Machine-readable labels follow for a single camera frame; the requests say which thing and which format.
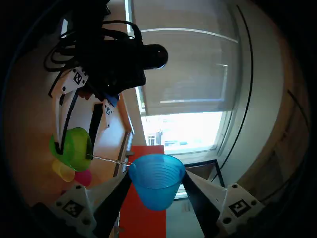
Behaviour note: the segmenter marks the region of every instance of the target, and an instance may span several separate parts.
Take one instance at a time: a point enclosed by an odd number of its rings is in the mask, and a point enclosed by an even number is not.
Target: white wall
[[[278,36],[270,19],[254,4],[238,1],[248,25],[254,56],[254,74],[250,105],[238,140],[222,168],[226,184],[236,182],[253,164],[264,148],[275,125],[283,94],[283,64]],[[241,125],[250,84],[251,60],[247,32],[235,5],[242,46],[242,90],[237,101],[233,129],[219,159],[222,165]]]
[[[175,237],[204,237],[189,199],[174,201],[166,209],[166,238]]]

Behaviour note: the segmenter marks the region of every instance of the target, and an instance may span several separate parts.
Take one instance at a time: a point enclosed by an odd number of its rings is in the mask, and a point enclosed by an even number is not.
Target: red surface
[[[129,162],[148,154],[164,154],[164,146],[132,146],[135,154]],[[151,211],[141,202],[139,195],[131,184],[120,212],[120,238],[164,238],[166,237],[166,212]]]

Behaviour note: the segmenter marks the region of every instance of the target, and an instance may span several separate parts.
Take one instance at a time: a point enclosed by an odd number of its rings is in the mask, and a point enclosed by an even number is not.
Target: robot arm
[[[205,237],[231,235],[264,208],[238,184],[223,188],[189,171],[182,183]],[[83,237],[108,237],[130,185],[128,172],[90,190],[74,185],[49,209]]]
[[[63,154],[68,122],[78,97],[78,90],[89,80],[82,67],[77,67],[64,73],[53,85],[54,141],[58,154]],[[89,135],[94,145],[100,120],[105,120],[105,129],[110,127],[110,116],[118,102],[118,97],[105,94],[102,103],[95,104],[90,123]]]

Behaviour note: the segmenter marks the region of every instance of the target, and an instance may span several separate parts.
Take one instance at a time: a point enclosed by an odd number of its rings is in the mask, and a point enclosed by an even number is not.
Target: black cable
[[[132,37],[132,40],[135,40],[136,43],[142,43],[142,35],[141,31],[137,27],[137,25],[128,22],[128,21],[121,21],[121,20],[114,20],[114,21],[103,21],[102,24],[127,24],[130,25],[134,31],[134,37]],[[123,32],[116,31],[116,30],[109,30],[101,28],[98,32],[89,32],[90,34],[96,35],[96,36],[109,36],[114,38],[115,40],[123,40],[123,39],[130,39],[130,37]],[[76,49],[75,48],[69,48],[70,46],[75,46],[77,38],[79,37],[78,33],[71,29],[59,36],[59,42],[48,52],[48,54],[45,56],[44,59],[44,68],[48,72],[64,72],[68,69],[76,68],[78,66],[81,66],[79,61],[77,60],[75,56]],[[59,53],[61,56],[72,56],[72,58],[67,60],[56,60],[54,59],[54,54]],[[47,65],[48,60],[55,64],[65,64],[65,66],[62,67],[49,67]]]
[[[307,118],[307,115],[303,109],[303,107],[300,105],[300,103],[298,102],[297,98],[294,96],[294,94],[288,89],[287,90],[287,93],[290,95],[290,97],[293,99],[293,101],[295,102],[295,104],[298,106],[301,114],[303,115],[303,118],[305,120],[305,124],[306,124],[306,127],[308,129],[308,132],[309,132],[309,122],[308,122],[308,118]]]
[[[309,123],[308,123],[308,118],[307,118],[307,115],[303,109],[303,107],[300,105],[300,103],[298,102],[297,98],[294,96],[294,94],[288,89],[287,90],[287,93],[290,95],[290,97],[293,99],[294,103],[298,106],[298,108],[300,109],[300,112],[305,120],[305,124],[306,124],[306,127],[308,129],[308,133],[310,132],[309,130]],[[266,200],[268,200],[269,198],[271,198],[272,196],[274,196],[276,193],[278,193],[279,191],[281,191],[284,186],[286,184],[288,184],[294,177],[295,175],[297,174],[297,172],[300,170],[301,166],[303,164],[303,161],[301,162],[301,164],[299,165],[299,167],[297,168],[297,170],[280,186],[278,187],[276,190],[274,190],[272,193],[270,193],[269,195],[267,195],[265,198],[261,199],[260,202],[265,202]]]

